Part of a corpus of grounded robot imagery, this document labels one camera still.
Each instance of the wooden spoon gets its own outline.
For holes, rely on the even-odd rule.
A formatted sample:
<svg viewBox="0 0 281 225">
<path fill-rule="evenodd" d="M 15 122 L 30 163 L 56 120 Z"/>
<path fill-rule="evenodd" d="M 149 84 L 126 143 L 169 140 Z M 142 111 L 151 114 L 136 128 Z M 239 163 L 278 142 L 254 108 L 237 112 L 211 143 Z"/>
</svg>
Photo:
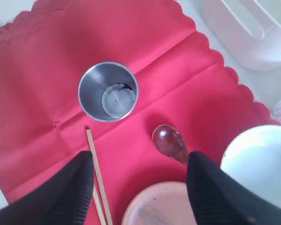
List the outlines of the wooden spoon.
<svg viewBox="0 0 281 225">
<path fill-rule="evenodd" d="M 170 125 L 160 125 L 154 130 L 152 140 L 163 155 L 187 165 L 189 153 L 177 129 Z"/>
</svg>

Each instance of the white background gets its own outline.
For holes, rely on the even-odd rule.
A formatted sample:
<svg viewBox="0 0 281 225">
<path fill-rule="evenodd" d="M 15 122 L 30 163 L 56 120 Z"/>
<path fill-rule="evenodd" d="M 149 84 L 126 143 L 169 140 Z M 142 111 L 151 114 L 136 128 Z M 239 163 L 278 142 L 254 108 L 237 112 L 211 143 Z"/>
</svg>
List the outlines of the white background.
<svg viewBox="0 0 281 225">
<path fill-rule="evenodd" d="M 12 22 L 15 16 L 24 10 L 30 10 L 35 0 L 0 0 L 0 26 Z M 202 18 L 203 0 L 178 0 L 182 5 L 183 12 L 191 17 L 197 25 L 197 30 L 204 33 L 210 41 L 211 48 L 222 53 L 225 58 L 225 65 L 234 68 L 240 83 L 250 87 L 255 99 L 264 103 L 270 110 L 274 104 L 281 99 L 281 68 L 268 72 L 258 72 L 246 69 L 239 65 L 230 53 L 221 45 L 211 30 L 205 25 Z M 0 192 L 0 208 L 6 205 Z"/>
</svg>

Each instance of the red placemat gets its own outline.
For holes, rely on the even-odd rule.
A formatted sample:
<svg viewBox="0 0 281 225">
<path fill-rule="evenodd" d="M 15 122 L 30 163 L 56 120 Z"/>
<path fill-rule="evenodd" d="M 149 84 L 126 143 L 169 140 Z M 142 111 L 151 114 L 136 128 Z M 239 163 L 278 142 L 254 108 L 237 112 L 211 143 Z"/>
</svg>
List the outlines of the red placemat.
<svg viewBox="0 0 281 225">
<path fill-rule="evenodd" d="M 140 98 L 127 119 L 100 123 L 77 99 L 82 74 L 117 61 L 137 77 Z M 190 151 L 219 163 L 242 131 L 272 124 L 264 105 L 172 0 L 39 0 L 0 28 L 0 187 L 13 202 L 88 149 L 93 131 L 115 224 L 145 187 L 185 180 L 186 168 L 150 140 L 174 125 Z M 85 224 L 99 224 L 91 203 Z"/>
</svg>

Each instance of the chopstick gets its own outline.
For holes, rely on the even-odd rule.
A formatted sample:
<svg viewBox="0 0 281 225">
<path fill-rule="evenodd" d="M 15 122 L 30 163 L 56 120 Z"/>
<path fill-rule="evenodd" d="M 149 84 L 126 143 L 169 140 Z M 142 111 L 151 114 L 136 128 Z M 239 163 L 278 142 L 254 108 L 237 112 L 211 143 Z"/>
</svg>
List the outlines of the chopstick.
<svg viewBox="0 0 281 225">
<path fill-rule="evenodd" d="M 106 221 L 104 218 L 104 214 L 102 211 L 102 207 L 101 207 L 101 203 L 100 203 L 100 199 L 97 193 L 97 189 L 96 186 L 94 185 L 94 190 L 93 190 L 93 197 L 94 197 L 94 202 L 95 202 L 95 206 L 99 215 L 99 219 L 100 219 L 100 223 L 101 225 L 106 225 Z"/>
<path fill-rule="evenodd" d="M 100 193 L 101 193 L 103 207 L 104 207 L 105 214 L 106 214 L 107 224 L 113 225 L 112 218 L 111 218 L 111 211 L 109 209 L 108 202 L 107 202 L 107 197 L 106 197 L 106 193 L 105 193 L 105 189 L 104 189 L 104 185 L 103 185 L 103 180 L 102 180 L 100 166 L 99 166 L 99 162 L 98 162 L 98 158 L 97 158 L 97 154 L 96 154 L 94 140 L 93 140 L 93 136 L 92 136 L 90 129 L 86 130 L 86 134 L 87 134 L 88 140 L 89 140 L 90 151 L 93 154 L 94 167 L 95 167 L 96 177 L 98 180 L 98 185 L 99 185 L 99 189 L 100 189 Z"/>
</svg>

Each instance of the stainless steel cup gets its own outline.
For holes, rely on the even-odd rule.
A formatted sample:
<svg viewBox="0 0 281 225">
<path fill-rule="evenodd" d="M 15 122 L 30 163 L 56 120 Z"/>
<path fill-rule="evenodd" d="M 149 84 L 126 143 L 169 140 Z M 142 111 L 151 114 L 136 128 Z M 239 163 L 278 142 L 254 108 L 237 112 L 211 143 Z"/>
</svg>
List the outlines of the stainless steel cup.
<svg viewBox="0 0 281 225">
<path fill-rule="evenodd" d="M 101 122 L 118 121 L 135 108 L 139 87 L 133 73 L 116 62 L 101 62 L 82 76 L 78 99 L 84 112 Z"/>
</svg>

